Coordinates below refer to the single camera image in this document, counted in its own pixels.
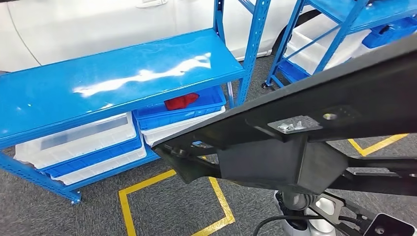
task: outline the car door handle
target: car door handle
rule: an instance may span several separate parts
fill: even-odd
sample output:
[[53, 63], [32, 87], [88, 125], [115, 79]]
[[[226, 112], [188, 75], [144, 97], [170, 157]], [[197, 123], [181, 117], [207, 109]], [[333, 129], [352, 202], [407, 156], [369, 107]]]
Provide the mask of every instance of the car door handle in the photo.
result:
[[168, 0], [140, 0], [140, 1], [141, 3], [136, 6], [137, 8], [159, 6], [159, 5], [164, 5], [168, 2]]

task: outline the shelf caster wheel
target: shelf caster wheel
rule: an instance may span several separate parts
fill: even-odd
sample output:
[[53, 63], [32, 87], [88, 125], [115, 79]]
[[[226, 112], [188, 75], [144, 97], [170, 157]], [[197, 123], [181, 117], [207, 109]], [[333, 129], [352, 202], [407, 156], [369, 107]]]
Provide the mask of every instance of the shelf caster wheel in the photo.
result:
[[267, 89], [267, 88], [269, 88], [269, 86], [266, 83], [262, 83], [262, 88]]

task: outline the white plastic bin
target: white plastic bin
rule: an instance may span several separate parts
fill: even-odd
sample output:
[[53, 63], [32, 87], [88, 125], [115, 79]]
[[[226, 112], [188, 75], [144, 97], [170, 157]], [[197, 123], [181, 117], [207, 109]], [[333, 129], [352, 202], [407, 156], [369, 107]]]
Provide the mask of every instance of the white plastic bin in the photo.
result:
[[164, 125], [155, 129], [149, 129], [149, 130], [141, 130], [141, 133], [143, 134], [146, 143], [149, 146], [152, 146], [154, 142], [161, 140], [163, 138], [166, 138], [168, 136], [171, 136], [175, 133], [178, 133], [182, 130], [185, 130], [186, 128], [192, 127], [195, 124], [198, 124], [200, 122], [203, 122], [206, 119], [212, 118], [216, 115], [219, 115], [226, 111], [226, 108], [223, 106], [220, 111], [213, 112], [211, 114], [207, 114], [200, 117], [195, 117], [187, 120], [183, 120], [180, 122], [176, 122], [173, 124]]
[[377, 47], [377, 48], [368, 48], [365, 45], [361, 44], [357, 48], [357, 50], [352, 54], [352, 58], [358, 58], [358, 57], [360, 57], [360, 56], [362, 56], [364, 54], [370, 53], [370, 52], [372, 52], [374, 50], [377, 50], [377, 49], [379, 49], [381, 47], [383, 47], [383, 46], [380, 46], [380, 47]]
[[[143, 143], [143, 137], [140, 134], [141, 142]], [[92, 166], [88, 166], [77, 171], [71, 172], [69, 174], [52, 178], [53, 180], [62, 181], [65, 185], [71, 185], [73, 183], [80, 182], [84, 179], [102, 174], [104, 172], [110, 171], [120, 166], [124, 166], [131, 162], [137, 161], [146, 157], [145, 145], [142, 145], [140, 149], [122, 154], [120, 156], [113, 157], [111, 159], [99, 162]]]
[[132, 113], [123, 113], [16, 145], [14, 158], [41, 169], [136, 137]]
[[[303, 46], [311, 43], [316, 38], [326, 33], [330, 29], [337, 26], [337, 23], [331, 20], [324, 14], [320, 14], [313, 19], [305, 22], [304, 24], [296, 27], [293, 30], [293, 35], [290, 42], [287, 45], [287, 51], [284, 56], [288, 57], [292, 53], [298, 51]], [[289, 59], [292, 63], [297, 64], [303, 68], [310, 75], [314, 74], [317, 66], [319, 65], [324, 54], [330, 47], [333, 39], [339, 29], [334, 30], [322, 39], [313, 43], [309, 47], [301, 51], [301, 55], [295, 55]], [[333, 56], [325, 66], [325, 70], [331, 67], [344, 63], [361, 45], [362, 40], [371, 32], [370, 29], [366, 29], [354, 34], [349, 34], [345, 37], [343, 42], [339, 45]]]

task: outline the storage rack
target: storage rack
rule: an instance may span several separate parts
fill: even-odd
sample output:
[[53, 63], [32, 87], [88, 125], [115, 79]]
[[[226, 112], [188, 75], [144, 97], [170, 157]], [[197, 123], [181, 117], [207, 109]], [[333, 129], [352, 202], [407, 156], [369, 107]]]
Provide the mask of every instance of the storage rack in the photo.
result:
[[[311, 5], [335, 21], [338, 25], [285, 58], [283, 57], [285, 49], [290, 41], [299, 13], [305, 5]], [[268, 78], [262, 86], [263, 88], [270, 87], [272, 81], [280, 87], [284, 86], [277, 78], [277, 73], [281, 70], [280, 66], [290, 67], [290, 70], [303, 76], [311, 76], [299, 66], [289, 62], [289, 59], [336, 29], [340, 30], [318, 64], [314, 74], [324, 69], [333, 53], [347, 35], [415, 14], [417, 14], [417, 0], [376, 0], [372, 1], [372, 3], [368, 0], [297, 0], [282, 41], [278, 47]], [[285, 73], [283, 74], [290, 83], [297, 81], [297, 78], [288, 76]]]
[[[224, 0], [215, 0], [211, 29], [1, 75], [0, 148], [224, 83], [233, 107], [234, 80], [242, 104], [270, 0], [239, 1], [253, 14], [243, 66], [226, 48]], [[79, 188], [159, 158], [148, 146], [146, 152], [143, 159], [68, 186], [2, 152], [0, 168], [76, 204]]]

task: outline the car tire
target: car tire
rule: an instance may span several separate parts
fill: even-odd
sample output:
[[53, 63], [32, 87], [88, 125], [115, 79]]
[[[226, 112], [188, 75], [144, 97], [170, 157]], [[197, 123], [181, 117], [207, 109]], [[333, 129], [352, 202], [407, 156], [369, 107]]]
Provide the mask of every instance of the car tire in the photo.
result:
[[[311, 10], [311, 11], [308, 11], [308, 12], [300, 15], [298, 17], [298, 20], [297, 20], [297, 23], [296, 23], [296, 27], [299, 26], [299, 25], [301, 25], [301, 24], [304, 24], [305, 22], [313, 19], [314, 17], [316, 17], [316, 16], [318, 16], [320, 14], [321, 13], [318, 10]], [[285, 30], [286, 29], [287, 29], [287, 27], [285, 26], [282, 29], [282, 31], [279, 33], [279, 36], [276, 39], [276, 41], [275, 41], [275, 43], [274, 43], [274, 45], [272, 47], [272, 53], [271, 54], [274, 55], [274, 56], [275, 56], [276, 52], [278, 51], [279, 44], [281, 43], [282, 37], [284, 36], [284, 33], [285, 33]]]

